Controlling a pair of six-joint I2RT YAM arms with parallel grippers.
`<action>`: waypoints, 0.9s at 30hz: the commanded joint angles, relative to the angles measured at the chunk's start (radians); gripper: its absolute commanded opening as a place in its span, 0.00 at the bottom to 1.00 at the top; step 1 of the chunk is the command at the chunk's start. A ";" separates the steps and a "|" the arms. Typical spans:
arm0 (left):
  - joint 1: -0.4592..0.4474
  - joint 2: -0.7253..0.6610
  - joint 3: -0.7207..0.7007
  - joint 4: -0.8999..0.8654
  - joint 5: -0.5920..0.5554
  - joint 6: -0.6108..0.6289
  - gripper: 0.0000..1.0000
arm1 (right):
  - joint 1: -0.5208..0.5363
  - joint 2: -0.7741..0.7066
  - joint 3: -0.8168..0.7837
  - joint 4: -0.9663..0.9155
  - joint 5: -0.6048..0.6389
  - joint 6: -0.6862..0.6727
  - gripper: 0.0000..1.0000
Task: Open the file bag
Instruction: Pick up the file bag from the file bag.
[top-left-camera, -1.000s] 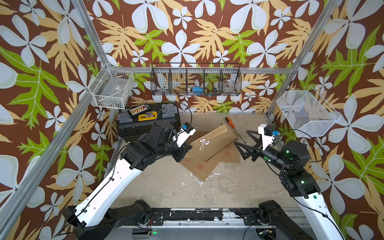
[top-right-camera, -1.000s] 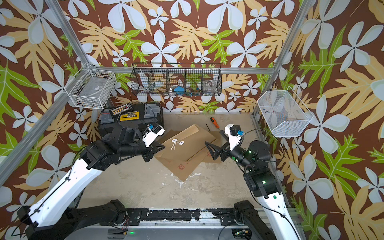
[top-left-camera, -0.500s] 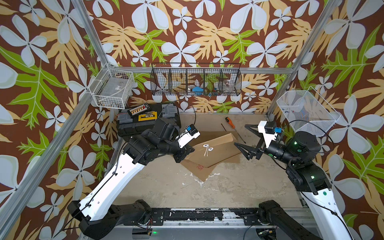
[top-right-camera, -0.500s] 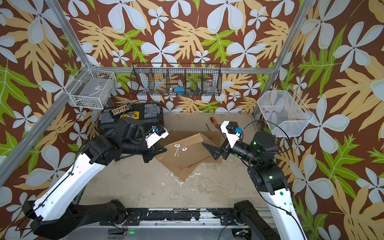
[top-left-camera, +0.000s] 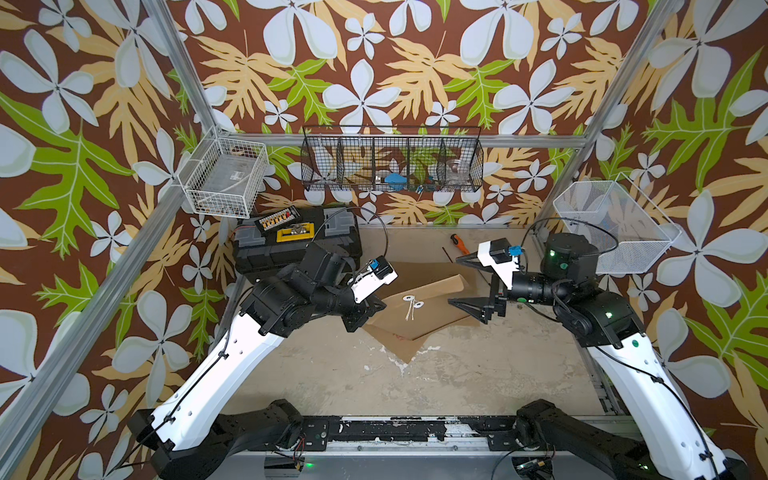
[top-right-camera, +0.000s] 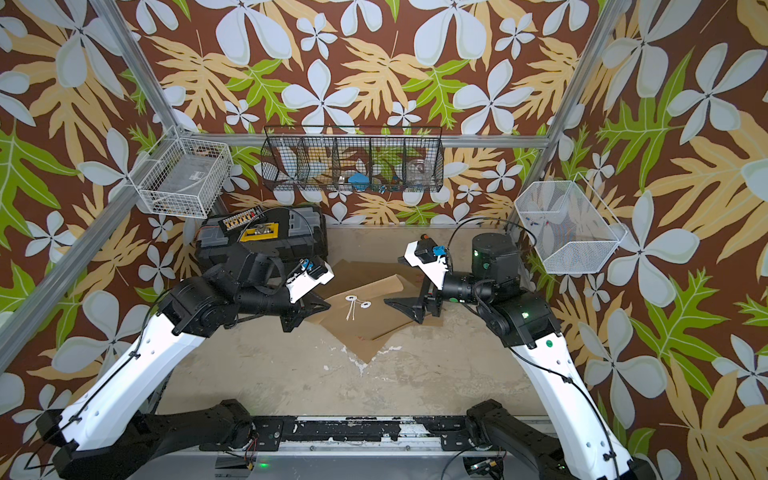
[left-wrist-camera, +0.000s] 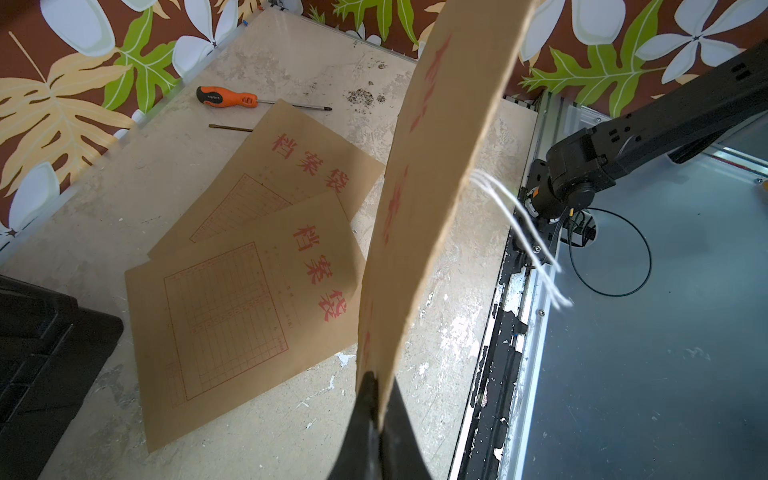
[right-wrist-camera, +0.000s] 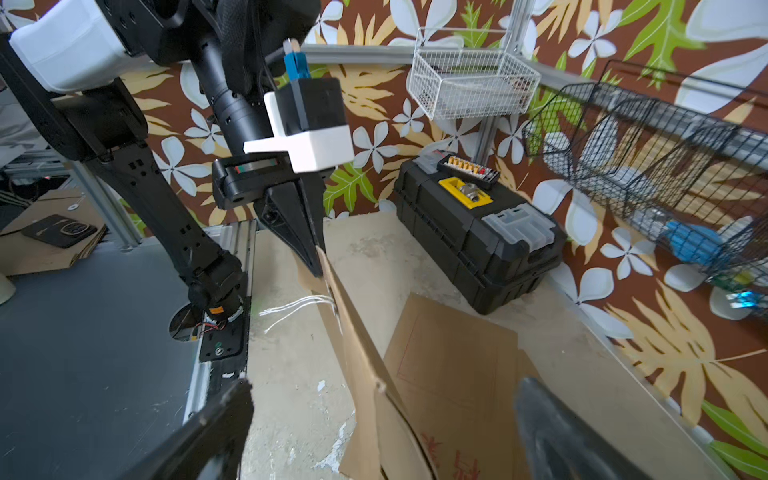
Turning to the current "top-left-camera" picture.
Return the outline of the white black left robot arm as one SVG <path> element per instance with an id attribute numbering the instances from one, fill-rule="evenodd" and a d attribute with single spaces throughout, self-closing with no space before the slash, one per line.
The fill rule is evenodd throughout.
<path id="1" fill-rule="evenodd" d="M 303 416 L 288 401 L 244 414 L 222 410 L 250 373 L 291 333 L 335 316 L 348 332 L 383 311 L 375 292 L 397 273 L 379 256 L 362 267 L 328 242 L 311 242 L 298 263 L 260 279 L 229 330 L 173 396 L 129 421 L 161 479 L 206 479 L 230 456 L 254 448 L 296 451 Z"/>

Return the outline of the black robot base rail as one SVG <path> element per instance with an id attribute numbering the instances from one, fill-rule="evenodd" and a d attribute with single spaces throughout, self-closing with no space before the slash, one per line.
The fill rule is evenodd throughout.
<path id="1" fill-rule="evenodd" d="M 325 452 L 336 443 L 423 447 L 470 442 L 499 452 L 548 445 L 568 450 L 588 442 L 597 444 L 607 435 L 589 422 L 558 413 L 547 402 L 533 403 L 523 412 L 523 417 L 304 417 L 280 399 L 262 410 L 224 415 L 219 422 L 238 436 L 238 444 L 245 449 L 279 451 L 290 458 Z"/>

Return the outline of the kraft file bag with string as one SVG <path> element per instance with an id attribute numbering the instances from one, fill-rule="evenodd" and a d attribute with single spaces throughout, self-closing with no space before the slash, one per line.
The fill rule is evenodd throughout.
<path id="1" fill-rule="evenodd" d="M 467 318 L 468 315 L 450 305 L 449 300 L 476 294 L 476 282 L 461 274 L 429 283 L 419 280 L 413 286 L 400 277 L 377 292 L 386 308 L 375 314 L 364 329 L 369 333 L 417 340 Z"/>

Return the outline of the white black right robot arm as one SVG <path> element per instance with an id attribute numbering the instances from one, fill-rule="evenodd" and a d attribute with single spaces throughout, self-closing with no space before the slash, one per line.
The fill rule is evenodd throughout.
<path id="1" fill-rule="evenodd" d="M 482 323 L 505 315 L 513 302 L 551 307 L 555 322 L 608 375 L 642 438 L 611 434 L 537 400 L 515 415 L 519 447 L 570 452 L 614 479 L 748 478 L 746 464 L 712 442 L 678 395 L 629 301 L 599 287 L 595 245 L 557 233 L 547 240 L 537 272 L 521 267 L 522 253 L 500 238 L 457 258 L 458 265 L 490 274 L 490 292 L 450 305 Z"/>

